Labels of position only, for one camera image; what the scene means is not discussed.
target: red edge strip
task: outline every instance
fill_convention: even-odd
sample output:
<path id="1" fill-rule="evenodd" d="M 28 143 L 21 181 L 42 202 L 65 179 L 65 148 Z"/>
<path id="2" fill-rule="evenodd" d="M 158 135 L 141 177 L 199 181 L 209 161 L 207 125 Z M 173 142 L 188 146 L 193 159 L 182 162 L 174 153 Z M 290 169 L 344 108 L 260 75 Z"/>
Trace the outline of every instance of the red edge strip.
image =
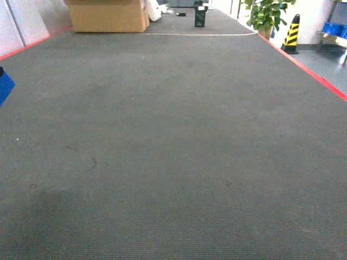
<path id="1" fill-rule="evenodd" d="M 10 57 L 10 56 L 12 56 L 12 55 L 15 55 L 15 54 L 17 54 L 17 53 L 20 53 L 21 51 L 24 51 L 24 50 L 26 50 L 26 49 L 28 49 L 28 48 L 34 46 L 34 45 L 37 45 L 37 44 L 39 44 L 40 42 L 43 42 L 43 41 L 45 41 L 45 40 L 47 40 L 47 39 L 49 39 L 49 38 L 52 38 L 52 37 L 54 37 L 54 36 L 56 36 L 56 35 L 58 35 L 58 34 L 61 34 L 61 33 L 65 32 L 65 31 L 69 31 L 69 30 L 71 30 L 72 28 L 73 28 L 73 27 L 69 27 L 69 28 L 67 28 L 67 29 L 63 29 L 62 31 L 59 31 L 59 32 L 57 32 L 57 33 L 55 33 L 55 34 L 52 34 L 52 35 L 50 35 L 50 36 L 48 36 L 48 37 L 46 37 L 46 38 L 43 38 L 43 39 L 41 39 L 41 40 L 39 40 L 39 41 L 37 41 L 37 42 L 34 42 L 34 43 L 32 43 L 32 44 L 29 44 L 29 45 L 27 45 L 27 46 L 25 46 L 25 47 L 23 47 L 23 48 L 20 48 L 20 49 L 18 49 L 18 50 L 12 51 L 11 53 L 5 54 L 4 56 L 0 56 L 0 60 L 3 60 L 3 59 L 5 59 L 5 58 L 8 58 L 8 57 Z"/>
<path id="2" fill-rule="evenodd" d="M 299 66 L 302 70 L 304 70 L 306 73 L 308 73 L 311 77 L 315 78 L 317 81 L 322 83 L 324 86 L 326 86 L 328 89 L 330 89 L 332 92 L 334 92 L 336 95 L 338 95 L 340 98 L 342 98 L 344 101 L 347 101 L 347 95 L 341 92 L 341 90 L 337 89 L 332 83 L 330 83 L 325 78 L 319 76 L 317 73 L 310 70 L 308 67 L 303 65 L 301 62 L 294 59 L 291 55 L 286 53 L 285 51 L 281 50 L 280 48 L 276 47 L 273 43 L 269 42 L 267 39 L 262 37 L 265 41 L 267 41 L 272 47 L 274 47 L 276 50 L 278 50 L 280 53 L 282 53 L 284 56 L 286 56 L 288 59 L 290 59 L 293 63 L 295 63 L 297 66 Z"/>

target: yellow and black traffic cone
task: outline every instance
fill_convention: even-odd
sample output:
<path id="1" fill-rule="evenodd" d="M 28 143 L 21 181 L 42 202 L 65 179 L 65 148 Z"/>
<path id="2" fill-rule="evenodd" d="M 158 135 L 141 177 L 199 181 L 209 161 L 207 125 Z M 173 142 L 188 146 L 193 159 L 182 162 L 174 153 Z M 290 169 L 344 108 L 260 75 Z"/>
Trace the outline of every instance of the yellow and black traffic cone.
<path id="1" fill-rule="evenodd" d="M 295 15 L 291 27 L 284 39 L 281 50 L 288 54 L 299 54 L 297 52 L 298 32 L 299 32 L 300 15 Z"/>

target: blue bin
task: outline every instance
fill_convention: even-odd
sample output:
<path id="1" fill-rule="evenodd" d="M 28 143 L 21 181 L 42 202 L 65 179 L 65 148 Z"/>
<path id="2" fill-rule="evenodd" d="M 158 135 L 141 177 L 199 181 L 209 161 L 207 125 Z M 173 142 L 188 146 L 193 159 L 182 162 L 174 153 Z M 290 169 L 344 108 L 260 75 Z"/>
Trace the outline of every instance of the blue bin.
<path id="1" fill-rule="evenodd" d="M 10 76 L 0 67 L 0 106 L 9 96 L 15 85 Z"/>

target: green leaves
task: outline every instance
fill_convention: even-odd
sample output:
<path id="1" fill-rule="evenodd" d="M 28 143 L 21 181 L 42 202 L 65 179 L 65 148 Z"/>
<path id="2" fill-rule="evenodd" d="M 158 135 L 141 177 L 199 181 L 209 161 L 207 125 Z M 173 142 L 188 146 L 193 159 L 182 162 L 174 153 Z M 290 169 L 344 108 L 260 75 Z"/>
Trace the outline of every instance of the green leaves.
<path id="1" fill-rule="evenodd" d="M 296 0 L 256 0 L 252 16 L 250 17 L 250 23 L 255 30 L 264 28 L 270 30 L 272 26 L 275 26 L 276 30 L 279 30 L 280 23 L 287 25 L 287 23 L 280 18 L 281 10 L 286 12 L 288 3 L 295 3 Z M 246 5 L 246 10 L 250 10 L 253 0 L 244 0 L 242 4 Z"/>

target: blue crate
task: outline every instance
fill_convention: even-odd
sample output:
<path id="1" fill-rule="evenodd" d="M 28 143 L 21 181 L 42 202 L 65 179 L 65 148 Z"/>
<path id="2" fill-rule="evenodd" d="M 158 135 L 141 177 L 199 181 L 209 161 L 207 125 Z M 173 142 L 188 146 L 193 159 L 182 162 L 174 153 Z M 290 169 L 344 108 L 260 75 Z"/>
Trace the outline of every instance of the blue crate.
<path id="1" fill-rule="evenodd" d="M 0 106 L 9 96 L 15 85 L 15 82 L 4 71 L 4 74 L 0 77 Z"/>
<path id="2" fill-rule="evenodd" d="M 332 30 L 332 23 L 326 22 L 322 32 L 324 32 L 326 34 L 330 34 L 331 30 Z"/>
<path id="3" fill-rule="evenodd" d="M 344 29 L 341 33 L 341 38 L 347 39 L 347 25 L 344 26 Z"/>
<path id="4" fill-rule="evenodd" d="M 341 36 L 343 31 L 344 31 L 343 25 L 326 22 L 322 32 L 335 35 L 335 36 Z"/>
<path id="5" fill-rule="evenodd" d="M 332 35 L 341 36 L 344 27 L 341 24 L 333 24 L 332 26 Z"/>

